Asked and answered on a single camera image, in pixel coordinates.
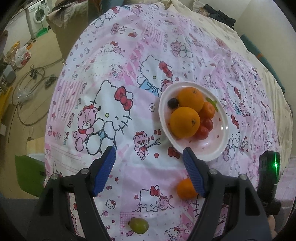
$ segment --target bolt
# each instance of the bolt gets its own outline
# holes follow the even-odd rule
[[[51,176],[50,178],[51,178],[52,180],[56,180],[56,179],[58,178],[58,176],[59,176],[59,175],[55,173],[55,174],[52,174],[52,176]]]
[[[88,174],[88,172],[89,172],[89,169],[88,169],[88,168],[83,168],[83,169],[81,170],[81,173],[82,173],[83,175]]]
[[[210,169],[210,174],[216,175],[218,171],[215,168]]]
[[[240,174],[239,178],[242,179],[242,180],[247,180],[248,176],[246,174]]]

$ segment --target white washing machine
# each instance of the white washing machine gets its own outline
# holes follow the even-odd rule
[[[47,28],[48,23],[45,17],[50,13],[47,0],[41,0],[26,9],[26,18],[32,39],[42,28]]]

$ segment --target hello kitty print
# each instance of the hello kitty print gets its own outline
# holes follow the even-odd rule
[[[107,146],[116,162],[94,199],[111,240],[186,240],[204,199],[180,200],[188,174],[163,133],[158,104],[168,86],[192,81],[216,96],[228,116],[227,147],[210,168],[258,182],[259,156],[278,150],[277,131],[256,69],[219,38],[160,3],[114,7],[73,46],[56,85],[46,127],[46,172],[89,167]],[[74,195],[75,232],[83,236]],[[223,204],[215,235],[223,231]],[[134,233],[133,217],[149,230]]]

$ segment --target large orange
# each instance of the large orange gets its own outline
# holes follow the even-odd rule
[[[177,194],[182,200],[196,198],[197,192],[189,178],[182,180],[177,186]]]
[[[202,93],[193,87],[183,88],[179,92],[177,99],[179,101],[179,106],[190,107],[197,113],[200,112],[204,103]]]
[[[170,130],[178,138],[193,136],[200,126],[198,113],[189,107],[180,107],[170,116]]]
[[[215,115],[215,107],[206,101],[198,114],[202,119],[212,119]]]

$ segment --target white plate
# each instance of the white plate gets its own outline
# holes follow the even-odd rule
[[[173,110],[168,107],[168,101],[171,98],[176,98],[179,91],[185,87],[194,87],[202,92],[205,101],[207,101],[206,97],[208,97],[212,101],[216,102],[218,112],[215,112],[215,116],[212,119],[214,127],[209,132],[209,136],[205,140],[196,140],[194,137],[178,139],[168,128],[170,116],[173,112]],[[220,156],[228,144],[229,127],[227,115],[223,109],[223,106],[217,100],[217,98],[211,92],[209,92],[209,90],[198,84],[195,84],[194,82],[177,82],[168,86],[160,97],[158,114],[161,126],[166,136],[172,143],[173,147],[180,153],[183,152],[184,148],[190,147],[198,159],[211,161]]]

